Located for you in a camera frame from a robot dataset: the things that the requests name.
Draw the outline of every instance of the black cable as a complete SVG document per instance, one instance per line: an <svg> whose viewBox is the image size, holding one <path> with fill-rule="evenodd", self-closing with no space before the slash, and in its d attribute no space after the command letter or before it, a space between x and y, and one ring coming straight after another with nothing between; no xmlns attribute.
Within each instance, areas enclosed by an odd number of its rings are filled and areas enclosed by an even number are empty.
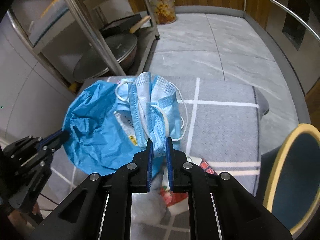
<svg viewBox="0 0 320 240"><path fill-rule="evenodd" d="M53 200L51 200L50 198L48 198L47 196L43 195L42 193L40 193L40 195L44 198L46 198L47 200L51 201L52 203L58 205L58 203L54 202Z"/></svg>

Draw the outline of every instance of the wooden handle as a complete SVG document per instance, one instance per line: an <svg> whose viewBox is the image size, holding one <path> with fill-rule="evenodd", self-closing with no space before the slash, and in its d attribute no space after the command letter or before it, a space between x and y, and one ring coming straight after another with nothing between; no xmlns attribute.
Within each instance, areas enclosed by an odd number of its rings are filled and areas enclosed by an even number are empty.
<svg viewBox="0 0 320 240"><path fill-rule="evenodd" d="M147 21L150 20L150 16L143 17L140 21L138 21L135 25L130 28L130 33L135 33L142 25L144 25Z"/></svg>

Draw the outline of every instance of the white face mask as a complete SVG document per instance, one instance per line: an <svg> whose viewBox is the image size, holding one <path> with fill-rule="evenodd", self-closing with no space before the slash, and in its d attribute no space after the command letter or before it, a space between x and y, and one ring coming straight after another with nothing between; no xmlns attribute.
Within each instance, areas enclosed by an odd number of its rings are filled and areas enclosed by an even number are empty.
<svg viewBox="0 0 320 240"><path fill-rule="evenodd" d="M122 98L118 94L118 89L126 83L129 89L128 96ZM168 136L172 137L173 142L177 142L185 135L187 126L179 114L177 91L185 106L188 123L187 107L179 89L161 76L156 76L151 83L150 72L144 72L134 81L122 80L115 90L116 96L121 101L129 98L138 146L145 148L150 138L153 141L155 157L165 154L165 141Z"/></svg>

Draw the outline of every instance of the blue plastic bag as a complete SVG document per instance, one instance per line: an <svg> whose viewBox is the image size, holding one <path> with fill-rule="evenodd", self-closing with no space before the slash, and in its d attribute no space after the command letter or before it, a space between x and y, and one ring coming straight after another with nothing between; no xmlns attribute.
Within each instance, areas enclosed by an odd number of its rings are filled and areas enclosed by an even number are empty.
<svg viewBox="0 0 320 240"><path fill-rule="evenodd" d="M70 161L87 174L113 173L141 151L114 116L116 86L95 82L70 105L63 122L62 129L70 132L65 151Z"/></svg>

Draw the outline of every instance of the robotic hand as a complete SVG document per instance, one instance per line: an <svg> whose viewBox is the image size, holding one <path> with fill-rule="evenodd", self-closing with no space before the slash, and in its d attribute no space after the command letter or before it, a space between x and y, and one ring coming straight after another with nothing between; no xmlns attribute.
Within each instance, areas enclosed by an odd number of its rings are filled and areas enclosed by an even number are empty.
<svg viewBox="0 0 320 240"><path fill-rule="evenodd" d="M170 189L188 192L190 239L291 240L285 228L229 173L208 174L167 138ZM32 240L130 239L132 193L151 184L152 142L115 173L88 176L32 232Z"/></svg>
<svg viewBox="0 0 320 240"><path fill-rule="evenodd" d="M18 210L33 226L43 219L32 213L51 175L53 153L69 139L66 131L47 138L25 137L0 148L0 204L5 215Z"/></svg>

